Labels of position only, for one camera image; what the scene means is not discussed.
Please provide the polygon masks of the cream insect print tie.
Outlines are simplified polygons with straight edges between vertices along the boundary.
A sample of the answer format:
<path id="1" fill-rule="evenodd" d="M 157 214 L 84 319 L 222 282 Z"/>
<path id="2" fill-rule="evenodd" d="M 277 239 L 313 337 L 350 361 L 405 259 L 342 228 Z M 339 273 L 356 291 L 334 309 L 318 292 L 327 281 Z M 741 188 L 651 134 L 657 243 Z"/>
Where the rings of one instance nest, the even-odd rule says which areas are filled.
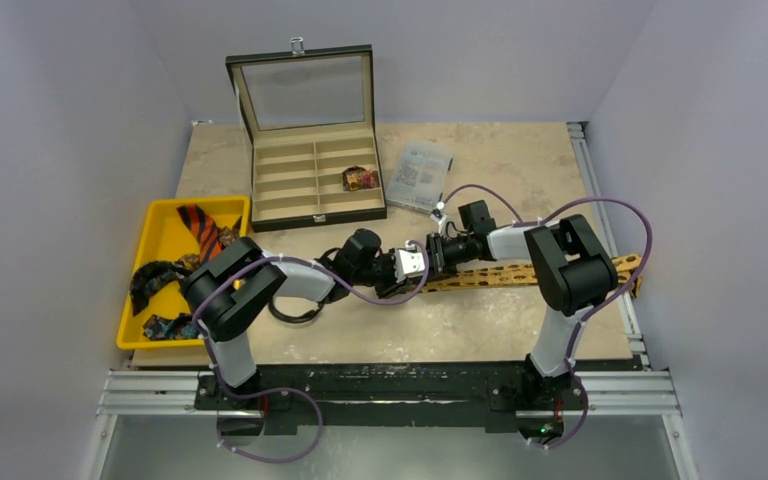
<path id="1" fill-rule="evenodd" d="M 629 254 L 612 259 L 618 273 L 618 285 L 627 284 L 642 263 L 642 256 Z M 470 289 L 536 286 L 538 280 L 531 264 L 461 270 L 443 279 L 429 280 L 422 293 Z"/>

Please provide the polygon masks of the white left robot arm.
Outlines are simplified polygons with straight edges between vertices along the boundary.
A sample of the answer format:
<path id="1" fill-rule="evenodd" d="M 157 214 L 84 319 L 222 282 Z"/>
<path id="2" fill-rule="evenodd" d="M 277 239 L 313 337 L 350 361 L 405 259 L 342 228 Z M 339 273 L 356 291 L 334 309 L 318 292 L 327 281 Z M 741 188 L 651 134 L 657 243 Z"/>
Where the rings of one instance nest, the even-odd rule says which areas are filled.
<path id="1" fill-rule="evenodd" d="M 247 408 L 257 399 L 257 365 L 248 330 L 277 298 L 324 307 L 355 294 L 361 286 L 375 290 L 372 303 L 391 304 L 411 288 L 404 257 L 412 253 L 385 252 L 377 234 L 358 229 L 342 246 L 312 260 L 272 253 L 243 237 L 204 261 L 184 278 L 180 290 L 222 379 L 220 397 L 235 409 Z"/>

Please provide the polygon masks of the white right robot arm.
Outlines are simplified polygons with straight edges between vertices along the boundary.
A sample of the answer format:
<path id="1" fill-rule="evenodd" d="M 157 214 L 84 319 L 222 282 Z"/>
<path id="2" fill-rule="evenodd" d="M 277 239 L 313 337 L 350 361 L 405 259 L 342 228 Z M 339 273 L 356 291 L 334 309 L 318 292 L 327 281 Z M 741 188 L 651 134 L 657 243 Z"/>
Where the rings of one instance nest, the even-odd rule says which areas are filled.
<path id="1" fill-rule="evenodd" d="M 618 286 L 616 268 L 590 224 L 572 215 L 548 224 L 499 227 L 486 203 L 459 208 L 464 231 L 426 236 L 432 279 L 451 277 L 470 261 L 531 263 L 546 304 L 537 342 L 524 360 L 519 395 L 544 407 L 571 383 L 587 316 Z"/>

